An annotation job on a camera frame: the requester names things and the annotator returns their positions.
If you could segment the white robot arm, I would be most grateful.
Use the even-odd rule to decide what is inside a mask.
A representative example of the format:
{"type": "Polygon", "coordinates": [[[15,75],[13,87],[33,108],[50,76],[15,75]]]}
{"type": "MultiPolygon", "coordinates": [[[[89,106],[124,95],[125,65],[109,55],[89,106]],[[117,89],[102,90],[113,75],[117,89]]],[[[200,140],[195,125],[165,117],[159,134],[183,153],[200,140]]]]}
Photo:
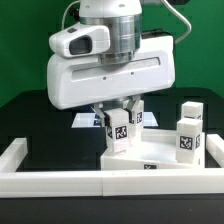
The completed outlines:
{"type": "Polygon", "coordinates": [[[79,21],[49,38],[50,102],[58,109],[166,89],[177,43],[141,30],[140,0],[81,0],[79,21]]]}

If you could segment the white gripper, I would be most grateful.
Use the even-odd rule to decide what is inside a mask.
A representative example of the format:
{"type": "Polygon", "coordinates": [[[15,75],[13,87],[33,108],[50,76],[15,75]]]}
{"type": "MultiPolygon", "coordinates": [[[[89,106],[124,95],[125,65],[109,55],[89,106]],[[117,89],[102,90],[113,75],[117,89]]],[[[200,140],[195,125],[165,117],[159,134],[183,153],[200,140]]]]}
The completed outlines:
{"type": "Polygon", "coordinates": [[[65,59],[53,55],[47,66],[50,102],[58,109],[93,104],[102,127],[110,125],[103,101],[127,97],[124,109],[130,124],[142,122],[138,94],[166,89],[175,81],[173,38],[143,39],[131,61],[103,65],[97,55],[65,59]]]}

